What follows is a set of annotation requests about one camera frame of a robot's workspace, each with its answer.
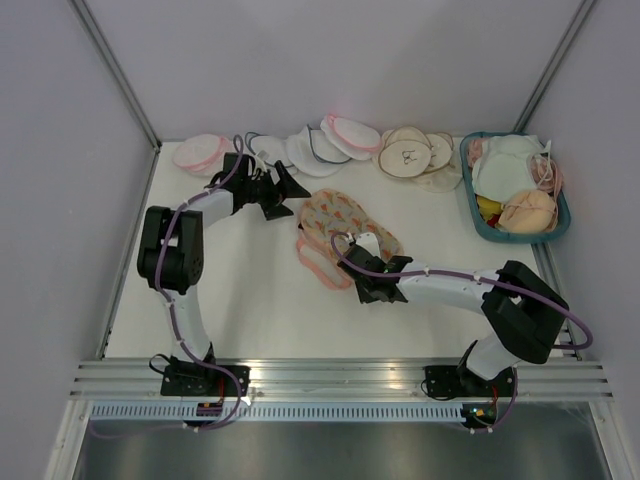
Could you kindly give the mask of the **pink-trimmed mesh bag centre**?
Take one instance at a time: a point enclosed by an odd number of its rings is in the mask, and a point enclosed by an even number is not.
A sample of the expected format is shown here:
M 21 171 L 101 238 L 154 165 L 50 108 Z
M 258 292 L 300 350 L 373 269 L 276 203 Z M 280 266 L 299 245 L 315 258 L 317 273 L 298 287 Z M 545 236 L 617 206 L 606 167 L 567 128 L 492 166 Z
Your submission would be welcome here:
M 320 123 L 328 141 L 351 159 L 366 161 L 382 148 L 382 137 L 373 128 L 336 115 L 326 115 Z

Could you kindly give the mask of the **blue-trimmed white mesh bag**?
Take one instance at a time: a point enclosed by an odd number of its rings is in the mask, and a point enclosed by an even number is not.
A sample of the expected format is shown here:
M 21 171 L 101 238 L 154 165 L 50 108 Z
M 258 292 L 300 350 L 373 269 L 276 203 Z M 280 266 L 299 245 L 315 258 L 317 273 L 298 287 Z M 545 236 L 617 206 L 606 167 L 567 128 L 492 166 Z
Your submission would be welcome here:
M 249 131 L 244 135 L 244 144 L 252 155 L 259 150 L 268 151 L 271 156 L 281 160 L 290 173 L 297 172 L 297 168 L 287 155 L 286 144 L 283 139 Z

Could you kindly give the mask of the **pink-trimmed mesh bag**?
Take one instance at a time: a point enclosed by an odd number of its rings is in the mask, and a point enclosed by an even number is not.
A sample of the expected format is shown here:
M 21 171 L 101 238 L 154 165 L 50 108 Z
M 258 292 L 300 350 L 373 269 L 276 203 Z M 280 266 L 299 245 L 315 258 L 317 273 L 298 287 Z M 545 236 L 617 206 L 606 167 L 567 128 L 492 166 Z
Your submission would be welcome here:
M 201 134 L 182 142 L 172 162 L 188 174 L 211 177 L 221 170 L 224 156 L 229 152 L 234 152 L 234 147 L 227 137 Z
M 373 128 L 336 115 L 326 115 L 320 123 L 328 141 L 351 159 L 366 161 L 382 148 L 382 137 Z

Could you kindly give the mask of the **pink lace bra in basket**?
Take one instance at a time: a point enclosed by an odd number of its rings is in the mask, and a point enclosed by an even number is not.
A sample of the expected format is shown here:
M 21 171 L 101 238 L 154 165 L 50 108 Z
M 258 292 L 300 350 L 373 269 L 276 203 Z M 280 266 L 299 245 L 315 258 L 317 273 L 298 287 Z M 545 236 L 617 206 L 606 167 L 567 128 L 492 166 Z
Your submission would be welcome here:
M 548 141 L 542 151 L 529 159 L 529 169 L 537 189 L 557 198 L 564 184 L 563 174 L 551 156 L 552 142 Z

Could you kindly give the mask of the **grey-trimmed white mesh bag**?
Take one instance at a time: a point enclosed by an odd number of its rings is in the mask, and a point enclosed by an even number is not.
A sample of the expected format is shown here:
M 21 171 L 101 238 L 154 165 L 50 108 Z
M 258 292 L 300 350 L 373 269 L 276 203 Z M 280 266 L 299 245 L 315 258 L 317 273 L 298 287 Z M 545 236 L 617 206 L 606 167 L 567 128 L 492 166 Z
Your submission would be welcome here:
M 351 161 L 328 140 L 323 130 L 310 125 L 285 140 L 285 151 L 294 167 L 315 178 L 334 175 Z

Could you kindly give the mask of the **right aluminium frame post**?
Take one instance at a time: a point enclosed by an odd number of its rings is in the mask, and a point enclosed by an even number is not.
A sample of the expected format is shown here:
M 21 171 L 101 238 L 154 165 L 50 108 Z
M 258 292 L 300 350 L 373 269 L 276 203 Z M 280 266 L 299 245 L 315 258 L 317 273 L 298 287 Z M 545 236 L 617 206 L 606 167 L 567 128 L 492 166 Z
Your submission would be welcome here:
M 581 0 L 567 24 L 560 40 L 556 44 L 549 60 L 543 68 L 535 86 L 522 108 L 512 128 L 513 132 L 523 133 L 531 123 L 536 111 L 549 91 L 554 79 L 560 71 L 571 49 L 576 44 L 581 32 L 599 5 L 598 0 Z

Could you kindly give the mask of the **aluminium frame post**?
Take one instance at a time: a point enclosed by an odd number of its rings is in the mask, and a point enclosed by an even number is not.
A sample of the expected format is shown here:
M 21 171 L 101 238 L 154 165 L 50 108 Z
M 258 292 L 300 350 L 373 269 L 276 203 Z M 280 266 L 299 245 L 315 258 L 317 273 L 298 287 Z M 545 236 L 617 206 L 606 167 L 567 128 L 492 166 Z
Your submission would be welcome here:
M 560 71 L 571 49 L 576 44 L 581 32 L 599 5 L 598 0 L 581 0 L 567 24 L 560 40 L 556 44 L 549 60 L 543 68 L 535 86 L 522 108 L 512 128 L 513 132 L 523 133 L 531 123 L 536 111 L 549 91 L 554 79 Z
M 103 29 L 89 5 L 89 2 L 85 0 L 69 0 L 68 4 L 78 18 L 101 62 L 106 67 L 112 80 L 115 82 L 116 88 L 124 100 L 126 107 L 132 114 L 137 126 L 143 132 L 153 151 L 159 152 L 162 146 L 162 141 L 157 135 L 155 129 L 152 127 L 148 116 L 144 112 L 138 96 L 132 88 L 119 60 L 111 48 Z

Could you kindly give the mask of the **beige mesh bag rear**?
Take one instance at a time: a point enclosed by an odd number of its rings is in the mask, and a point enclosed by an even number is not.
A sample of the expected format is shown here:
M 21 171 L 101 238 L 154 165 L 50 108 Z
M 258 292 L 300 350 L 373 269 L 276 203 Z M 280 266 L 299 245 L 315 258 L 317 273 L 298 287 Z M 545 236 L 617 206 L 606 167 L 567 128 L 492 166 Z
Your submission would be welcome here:
M 455 157 L 453 137 L 446 132 L 425 135 L 431 148 L 431 161 L 427 169 L 413 182 L 431 193 L 454 190 L 462 180 L 460 161 Z

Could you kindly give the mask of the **beige brown-trimmed mesh bag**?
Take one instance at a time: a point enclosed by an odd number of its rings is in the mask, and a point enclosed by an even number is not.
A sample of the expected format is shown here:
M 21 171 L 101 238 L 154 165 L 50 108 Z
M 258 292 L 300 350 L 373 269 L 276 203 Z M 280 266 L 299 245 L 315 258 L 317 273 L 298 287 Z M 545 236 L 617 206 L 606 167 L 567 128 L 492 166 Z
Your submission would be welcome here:
M 394 179 L 413 179 L 426 172 L 433 157 L 427 136 L 413 126 L 401 126 L 382 134 L 374 166 Z

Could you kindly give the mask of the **yellow garment in basket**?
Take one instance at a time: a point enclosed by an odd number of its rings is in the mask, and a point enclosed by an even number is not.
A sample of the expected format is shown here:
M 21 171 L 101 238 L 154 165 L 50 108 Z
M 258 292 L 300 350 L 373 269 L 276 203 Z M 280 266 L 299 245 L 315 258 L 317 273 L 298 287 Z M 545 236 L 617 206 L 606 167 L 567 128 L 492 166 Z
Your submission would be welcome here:
M 503 205 L 500 202 L 490 200 L 483 196 L 476 196 L 476 203 L 480 215 L 485 219 L 490 219 L 495 215 L 500 216 L 503 211 Z

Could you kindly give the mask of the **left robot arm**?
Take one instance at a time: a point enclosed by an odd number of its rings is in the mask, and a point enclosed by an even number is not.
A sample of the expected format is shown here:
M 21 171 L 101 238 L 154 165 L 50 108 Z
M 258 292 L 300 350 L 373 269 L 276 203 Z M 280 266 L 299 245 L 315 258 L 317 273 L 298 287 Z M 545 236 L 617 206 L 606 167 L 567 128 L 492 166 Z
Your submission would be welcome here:
M 204 189 L 174 209 L 146 210 L 137 257 L 138 275 L 164 300 L 175 347 L 172 356 L 190 364 L 184 385 L 206 396 L 218 384 L 214 347 L 205 331 L 197 285 L 205 266 L 204 232 L 214 223 L 257 205 L 267 221 L 294 212 L 288 199 L 307 199 L 300 185 L 280 161 L 276 174 L 258 159 L 241 153 L 224 155 L 222 168 Z

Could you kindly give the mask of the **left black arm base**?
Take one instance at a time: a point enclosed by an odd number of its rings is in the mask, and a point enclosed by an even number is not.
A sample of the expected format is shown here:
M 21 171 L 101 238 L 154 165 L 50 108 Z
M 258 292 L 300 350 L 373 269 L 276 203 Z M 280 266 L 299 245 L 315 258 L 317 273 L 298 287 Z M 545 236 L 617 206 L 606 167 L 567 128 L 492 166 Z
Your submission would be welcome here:
M 157 354 L 148 362 L 151 371 L 162 376 L 160 392 L 172 397 L 236 397 L 247 395 L 250 367 L 220 365 L 228 374 L 195 363 Z

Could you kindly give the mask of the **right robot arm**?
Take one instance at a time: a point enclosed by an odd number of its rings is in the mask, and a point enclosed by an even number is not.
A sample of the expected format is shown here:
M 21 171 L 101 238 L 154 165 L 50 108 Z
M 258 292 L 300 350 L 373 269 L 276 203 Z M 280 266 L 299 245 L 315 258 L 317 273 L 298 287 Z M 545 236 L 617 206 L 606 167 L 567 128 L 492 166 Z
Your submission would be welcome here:
M 459 388 L 478 395 L 521 362 L 543 365 L 557 348 L 567 303 L 529 267 L 509 260 L 498 270 L 431 269 L 409 256 L 388 261 L 352 244 L 338 266 L 353 280 L 359 300 L 439 303 L 480 315 L 491 333 L 467 348 L 455 367 Z

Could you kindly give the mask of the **white bra in basket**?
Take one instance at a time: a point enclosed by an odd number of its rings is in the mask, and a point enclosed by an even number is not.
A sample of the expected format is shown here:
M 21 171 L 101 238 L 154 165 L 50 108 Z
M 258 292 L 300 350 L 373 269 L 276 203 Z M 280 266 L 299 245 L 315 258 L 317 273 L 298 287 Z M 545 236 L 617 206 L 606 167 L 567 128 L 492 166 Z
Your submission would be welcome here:
M 499 203 L 516 194 L 536 189 L 530 160 L 543 151 L 536 136 L 493 136 L 483 144 L 483 153 L 472 169 L 474 192 Z

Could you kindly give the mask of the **aluminium front rail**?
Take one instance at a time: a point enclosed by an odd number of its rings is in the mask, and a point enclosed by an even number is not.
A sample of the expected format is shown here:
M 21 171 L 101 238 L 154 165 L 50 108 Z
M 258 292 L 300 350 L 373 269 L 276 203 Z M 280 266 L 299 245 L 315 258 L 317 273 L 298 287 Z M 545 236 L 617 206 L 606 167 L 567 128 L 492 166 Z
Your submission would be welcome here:
M 249 368 L 249 396 L 264 401 L 416 401 L 427 365 L 451 358 L 224 359 Z M 544 365 L 520 364 L 523 402 L 610 401 L 613 390 L 596 361 L 556 357 Z M 143 358 L 107 358 L 79 364 L 70 396 L 76 399 L 147 400 L 160 396 L 161 377 Z

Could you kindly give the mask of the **floral patterned laundry bag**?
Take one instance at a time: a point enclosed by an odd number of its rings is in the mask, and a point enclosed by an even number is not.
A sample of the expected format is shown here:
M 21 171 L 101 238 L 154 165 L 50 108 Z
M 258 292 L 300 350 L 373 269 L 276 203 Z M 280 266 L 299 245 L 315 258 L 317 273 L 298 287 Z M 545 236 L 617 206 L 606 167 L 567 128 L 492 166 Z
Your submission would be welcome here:
M 296 251 L 300 263 L 328 289 L 349 289 L 352 280 L 337 266 L 338 257 L 331 246 L 335 232 L 353 236 L 373 234 L 383 260 L 403 255 L 401 242 L 346 193 L 321 189 L 303 203 L 298 214 Z

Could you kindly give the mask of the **left aluminium frame post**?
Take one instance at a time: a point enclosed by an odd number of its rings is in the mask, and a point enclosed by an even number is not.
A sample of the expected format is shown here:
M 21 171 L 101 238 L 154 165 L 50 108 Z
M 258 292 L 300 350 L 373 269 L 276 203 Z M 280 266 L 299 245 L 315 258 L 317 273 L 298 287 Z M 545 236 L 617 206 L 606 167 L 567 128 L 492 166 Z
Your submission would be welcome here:
M 119 60 L 111 48 L 103 29 L 89 5 L 89 2 L 85 0 L 69 0 L 68 4 L 78 18 L 101 62 L 106 67 L 112 80 L 115 82 L 116 88 L 124 100 L 126 107 L 132 114 L 137 126 L 143 132 L 153 151 L 159 152 L 162 146 L 162 141 L 157 135 L 155 129 L 152 127 L 148 116 L 144 112 L 138 96 L 132 88 Z

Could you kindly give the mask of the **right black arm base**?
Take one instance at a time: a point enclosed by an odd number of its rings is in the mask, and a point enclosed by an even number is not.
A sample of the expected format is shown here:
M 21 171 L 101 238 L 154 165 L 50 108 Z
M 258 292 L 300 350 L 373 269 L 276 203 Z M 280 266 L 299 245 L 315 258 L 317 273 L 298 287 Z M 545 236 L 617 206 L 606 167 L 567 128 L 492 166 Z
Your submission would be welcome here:
M 449 401 L 462 398 L 491 399 L 510 397 L 514 392 L 515 370 L 507 368 L 494 379 L 485 380 L 467 368 L 454 365 L 424 367 L 422 386 L 432 399 Z

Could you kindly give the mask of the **teal plastic basket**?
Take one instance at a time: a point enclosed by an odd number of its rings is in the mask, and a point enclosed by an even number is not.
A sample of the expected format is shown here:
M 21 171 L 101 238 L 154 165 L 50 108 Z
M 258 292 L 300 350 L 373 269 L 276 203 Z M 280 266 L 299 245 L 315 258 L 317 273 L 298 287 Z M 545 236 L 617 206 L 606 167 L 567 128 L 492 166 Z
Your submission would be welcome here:
M 482 218 L 476 194 L 472 186 L 472 172 L 467 163 L 467 154 L 471 142 L 475 139 L 486 140 L 493 137 L 511 135 L 511 132 L 485 132 L 478 131 L 466 135 L 459 144 L 459 157 L 462 165 L 463 185 L 466 192 L 467 204 L 469 206 L 471 218 L 476 232 L 483 239 L 502 244 L 540 244 L 550 242 L 560 238 L 566 233 L 571 225 L 571 212 L 563 191 L 560 191 L 557 198 L 557 223 L 549 232 L 534 234 L 518 234 L 499 230 L 489 226 Z

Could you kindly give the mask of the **pink-trimmed mesh bag left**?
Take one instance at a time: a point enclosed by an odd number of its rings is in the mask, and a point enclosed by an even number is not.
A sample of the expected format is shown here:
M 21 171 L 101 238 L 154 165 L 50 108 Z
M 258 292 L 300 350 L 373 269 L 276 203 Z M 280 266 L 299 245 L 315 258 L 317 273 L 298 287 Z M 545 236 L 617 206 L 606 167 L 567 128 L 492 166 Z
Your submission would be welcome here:
M 182 142 L 172 162 L 188 174 L 211 177 L 221 170 L 224 156 L 229 152 L 234 152 L 234 147 L 227 137 L 201 134 Z

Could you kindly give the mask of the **peach bra in basket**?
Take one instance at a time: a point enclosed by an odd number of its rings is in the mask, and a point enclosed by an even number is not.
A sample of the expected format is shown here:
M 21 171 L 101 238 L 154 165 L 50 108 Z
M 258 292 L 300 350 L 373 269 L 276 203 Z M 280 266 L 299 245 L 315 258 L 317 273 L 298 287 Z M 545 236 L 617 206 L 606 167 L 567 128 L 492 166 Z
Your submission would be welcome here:
M 498 225 L 514 234 L 551 232 L 557 225 L 557 203 L 541 190 L 519 192 L 504 205 Z

